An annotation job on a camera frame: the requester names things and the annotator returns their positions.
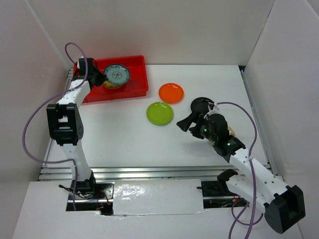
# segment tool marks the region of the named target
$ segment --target white board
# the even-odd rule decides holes
[[[199,179],[128,180],[114,185],[114,215],[203,213]]]
[[[76,41],[96,59],[144,55],[148,64],[218,65],[247,64],[274,2],[28,1],[64,56],[65,43]]]

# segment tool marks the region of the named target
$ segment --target green plate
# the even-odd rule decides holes
[[[155,102],[148,107],[146,115],[153,124],[165,125],[173,119],[174,112],[168,104]]]

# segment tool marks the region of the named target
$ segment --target orange plate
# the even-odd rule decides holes
[[[162,101],[175,104],[181,101],[184,96],[184,91],[181,86],[175,83],[167,83],[159,89],[159,97]]]

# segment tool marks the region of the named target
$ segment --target wire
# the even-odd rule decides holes
[[[106,196],[106,193],[105,193],[105,192],[103,192],[103,191],[101,191],[101,193],[103,193],[103,194],[104,194],[104,196],[105,196],[105,198],[106,198],[106,203],[107,203],[108,205],[110,205],[110,202],[109,202],[108,197]]]
[[[234,218],[236,218],[235,213],[234,213],[234,208],[235,208],[235,206],[236,206],[237,203],[239,203],[240,201],[243,201],[243,200],[244,200],[244,199],[242,199],[242,198],[239,199],[239,200],[237,200],[236,202],[234,202],[233,206],[231,207],[231,214],[233,215]],[[261,214],[261,215],[260,215],[260,218],[259,218],[257,221],[255,221],[253,225],[256,225],[258,222],[260,222],[261,219],[263,218],[263,215],[264,215],[264,214]],[[240,221],[239,219],[237,220],[237,222],[239,222],[239,223],[242,224],[242,225],[249,226],[249,223],[243,223],[243,222]]]
[[[253,127],[254,127],[254,133],[255,133],[255,137],[254,137],[254,140],[249,148],[249,151],[248,151],[248,158],[250,157],[251,153],[252,153],[252,150],[253,150],[253,147],[255,146],[255,143],[257,141],[257,127],[256,127],[256,124],[253,120],[253,118],[250,116],[250,114],[243,108],[241,107],[240,105],[236,104],[236,103],[233,103],[233,102],[219,102],[217,103],[217,105],[233,105],[233,106],[236,106],[238,108],[240,108],[243,112],[245,112],[245,114],[248,116],[248,118],[250,119],[251,123],[253,124]],[[248,239],[249,238],[249,235],[251,233],[251,230],[253,228],[253,224],[254,224],[254,217],[255,217],[255,213],[256,213],[256,197],[257,197],[257,183],[256,183],[256,174],[255,174],[255,169],[254,169],[254,165],[253,165],[253,162],[251,161],[251,159],[249,158],[249,164],[250,164],[250,168],[251,168],[251,173],[252,173],[252,177],[253,177],[253,207],[252,207],[252,212],[251,212],[251,218],[250,218],[250,222],[249,222],[249,226],[248,226],[248,230],[247,230],[247,233],[245,235],[245,239]],[[233,225],[232,226],[235,226],[236,222],[238,221],[239,217],[237,216],[233,222]],[[228,237],[230,238],[231,237],[231,232],[232,232],[232,229],[229,231],[229,235]]]
[[[79,193],[79,195],[81,195],[85,199],[92,199],[93,198],[93,194],[92,193],[87,193],[85,195]]]
[[[72,193],[73,192],[73,189],[72,188],[66,188],[64,187],[63,185],[59,184],[59,188],[63,188],[65,189],[66,191]],[[77,193],[75,192],[75,195],[78,196],[79,198],[82,198],[82,199],[91,199],[91,198],[88,198],[88,197],[85,197],[84,195],[82,195],[81,193]]]
[[[96,69],[98,69],[98,63],[96,62],[96,60],[95,60],[95,59],[93,59],[93,61],[94,61],[94,63],[95,63],[95,67],[96,67]]]
[[[96,208],[99,208],[99,192],[97,193]]]
[[[76,71],[73,74],[73,77],[76,76],[79,73],[79,69],[76,69]]]
[[[244,213],[244,211],[246,210],[246,208],[248,208],[248,205],[249,205],[249,203],[247,203],[247,204],[244,206],[243,210],[241,210],[240,213],[238,214],[238,216],[235,218],[233,224],[232,224],[231,227],[230,227],[229,234],[228,234],[228,239],[231,239],[231,234],[232,234],[232,232],[233,232],[233,230],[234,230],[235,224],[236,224],[236,222],[238,221],[238,219],[240,218],[240,216]]]
[[[68,51],[67,51],[67,46],[68,45],[74,45],[76,48],[79,49],[79,51],[81,52],[81,54],[83,55],[84,57],[84,61],[85,61],[85,76],[84,76],[84,79],[83,81],[76,87],[74,87],[73,89],[69,89],[69,90],[66,90],[66,91],[63,91],[53,97],[51,97],[50,99],[46,100],[45,102],[43,102],[42,104],[39,105],[38,108],[35,109],[35,111],[31,114],[30,118],[27,120],[25,126],[24,126],[24,129],[23,129],[23,132],[22,132],[22,147],[23,147],[23,150],[24,152],[31,158],[33,159],[34,161],[38,162],[38,163],[47,163],[47,164],[55,164],[55,163],[64,163],[64,162],[72,162],[74,164],[74,170],[75,170],[75,177],[74,177],[74,184],[73,184],[73,209],[76,211],[76,208],[75,208],[75,195],[76,195],[76,183],[77,183],[77,180],[78,180],[78,168],[77,168],[77,165],[76,165],[76,162],[74,159],[72,158],[69,158],[69,159],[64,159],[64,160],[59,160],[59,161],[45,161],[45,160],[41,160],[41,159],[38,159],[37,157],[35,157],[33,154],[30,153],[30,151],[27,149],[26,147],[26,142],[25,142],[25,135],[26,135],[26,130],[28,129],[28,126],[31,122],[31,120],[33,119],[33,117],[36,115],[36,113],[39,112],[39,110],[45,106],[47,103],[49,103],[51,100],[59,97],[59,96],[62,96],[68,92],[71,92],[75,89],[78,89],[80,88],[84,82],[87,80],[87,76],[88,76],[88,61],[86,59],[86,56],[85,56],[85,53],[84,51],[81,49],[81,47],[79,45],[77,45],[76,43],[74,42],[68,42],[65,44],[65,47],[64,47],[64,50],[65,50],[65,53],[66,55],[68,56],[68,58],[74,63],[74,61],[72,60],[72,58],[70,57]]]

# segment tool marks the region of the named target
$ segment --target metal frame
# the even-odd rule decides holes
[[[71,83],[71,79],[73,76],[73,69],[70,69],[67,75],[65,89],[67,89]],[[248,88],[246,86],[246,82],[244,79],[244,75],[242,73],[244,85],[246,87],[246,92],[248,94],[248,98],[250,104],[253,106],[250,98],[250,94]],[[252,107],[255,119],[258,118],[255,115],[255,111]],[[262,144],[264,147],[264,151],[266,153],[266,158],[268,160],[269,152],[265,145],[265,141],[263,140],[262,134]],[[52,146],[52,140],[50,140],[48,144],[48,149],[46,151],[45,160],[48,159],[49,151]],[[266,168],[270,171],[271,167],[268,164]],[[229,166],[190,166],[190,167],[130,167],[130,168],[120,168],[120,167],[112,167],[112,168],[92,168],[94,176],[96,178],[97,183],[114,183],[115,180],[152,180],[152,179],[188,179],[188,178],[198,178],[202,181],[211,181],[217,180],[217,176],[227,169],[234,169],[242,175],[238,169],[229,165]],[[72,174],[70,168],[52,168],[48,167],[46,164],[42,165],[42,169],[39,175],[39,181],[61,181],[61,180],[71,180]]]

